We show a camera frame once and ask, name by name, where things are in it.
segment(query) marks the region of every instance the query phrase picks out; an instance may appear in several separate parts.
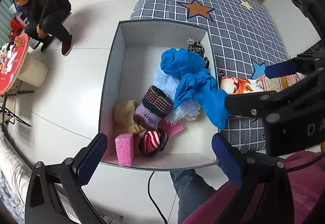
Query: red round table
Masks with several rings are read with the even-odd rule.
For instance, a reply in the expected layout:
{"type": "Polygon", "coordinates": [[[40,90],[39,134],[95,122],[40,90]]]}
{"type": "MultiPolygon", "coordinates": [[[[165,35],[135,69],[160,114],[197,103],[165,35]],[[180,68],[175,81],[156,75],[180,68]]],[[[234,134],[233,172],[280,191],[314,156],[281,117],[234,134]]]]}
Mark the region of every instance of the red round table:
{"type": "Polygon", "coordinates": [[[11,85],[14,83],[25,60],[28,50],[28,35],[22,34],[19,36],[19,38],[22,39],[23,43],[20,46],[15,44],[11,50],[11,56],[16,53],[16,57],[12,62],[11,71],[6,72],[6,67],[4,66],[4,58],[1,60],[0,65],[2,67],[0,70],[0,95],[3,95],[11,88],[11,85]]]}
{"type": "Polygon", "coordinates": [[[11,50],[11,69],[8,69],[8,65],[4,64],[5,58],[2,58],[0,63],[0,95],[9,91],[16,78],[29,83],[39,88],[46,80],[48,75],[47,65],[41,63],[35,57],[30,55],[28,51],[27,34],[21,34],[19,38],[23,41],[21,45],[16,45],[11,50]]]}

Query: man's hand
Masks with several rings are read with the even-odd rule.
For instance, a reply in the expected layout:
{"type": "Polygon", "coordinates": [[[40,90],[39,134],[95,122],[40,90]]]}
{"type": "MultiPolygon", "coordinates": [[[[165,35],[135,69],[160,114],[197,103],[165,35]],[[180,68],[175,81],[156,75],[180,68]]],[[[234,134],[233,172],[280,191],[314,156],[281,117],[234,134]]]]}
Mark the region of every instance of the man's hand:
{"type": "Polygon", "coordinates": [[[38,27],[38,25],[37,25],[37,27],[36,27],[36,32],[37,32],[37,34],[38,34],[38,37],[40,37],[41,39],[45,38],[46,35],[47,35],[43,30],[41,30],[41,29],[38,27]]]}

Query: brown cloth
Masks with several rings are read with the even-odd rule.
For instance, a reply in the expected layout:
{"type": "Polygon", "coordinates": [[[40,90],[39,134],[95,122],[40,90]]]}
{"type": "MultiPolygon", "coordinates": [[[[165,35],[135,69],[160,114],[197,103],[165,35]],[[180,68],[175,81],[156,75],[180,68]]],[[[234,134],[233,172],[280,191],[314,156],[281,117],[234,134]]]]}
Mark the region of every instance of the brown cloth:
{"type": "Polygon", "coordinates": [[[133,116],[138,103],[134,100],[118,103],[114,106],[114,122],[125,133],[132,132],[139,134],[146,129],[134,122],[133,116]]]}

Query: white cardboard box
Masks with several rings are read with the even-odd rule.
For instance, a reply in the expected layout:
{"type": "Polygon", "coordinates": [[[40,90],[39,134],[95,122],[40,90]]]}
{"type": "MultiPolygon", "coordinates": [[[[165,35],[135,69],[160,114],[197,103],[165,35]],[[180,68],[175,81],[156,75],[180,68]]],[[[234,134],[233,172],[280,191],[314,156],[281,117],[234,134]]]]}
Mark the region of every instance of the white cardboard box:
{"type": "MultiPolygon", "coordinates": [[[[204,56],[210,61],[209,73],[216,77],[215,57],[207,28],[167,19],[119,23],[108,58],[100,107],[99,132],[108,138],[103,163],[118,166],[113,106],[127,100],[141,102],[153,84],[162,53],[170,48],[186,48],[188,38],[204,45],[204,56]]],[[[211,139],[218,129],[204,111],[201,110],[195,121],[181,122],[184,130],[170,137],[162,152],[154,158],[134,153],[131,168],[171,171],[216,164],[211,139]]]]}

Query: white cylindrical stand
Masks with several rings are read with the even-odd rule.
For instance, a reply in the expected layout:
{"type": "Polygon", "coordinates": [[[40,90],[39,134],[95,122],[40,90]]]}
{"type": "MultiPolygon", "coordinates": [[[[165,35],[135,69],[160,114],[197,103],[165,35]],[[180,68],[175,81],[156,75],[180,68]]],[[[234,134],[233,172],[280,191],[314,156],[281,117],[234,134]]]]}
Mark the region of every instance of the white cylindrical stand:
{"type": "Polygon", "coordinates": [[[47,76],[48,66],[27,53],[17,78],[39,88],[44,84],[47,76]]]}

